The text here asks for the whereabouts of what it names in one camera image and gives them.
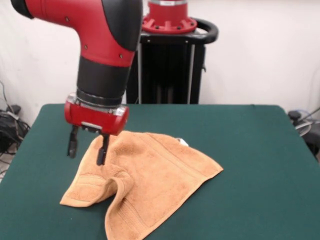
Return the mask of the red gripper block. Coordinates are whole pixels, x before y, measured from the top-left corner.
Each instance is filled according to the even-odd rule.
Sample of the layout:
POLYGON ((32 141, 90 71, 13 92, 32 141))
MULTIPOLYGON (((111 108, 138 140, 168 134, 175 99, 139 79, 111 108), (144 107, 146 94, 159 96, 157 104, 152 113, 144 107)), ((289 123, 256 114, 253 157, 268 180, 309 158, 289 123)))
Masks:
POLYGON ((96 164, 105 164, 110 135, 117 136, 125 127, 129 108, 120 105, 117 108, 93 107, 79 102, 76 96, 68 96, 64 105, 65 120, 72 125, 69 135, 67 156, 74 159, 78 148, 79 127, 102 135, 102 146, 98 150, 96 164))

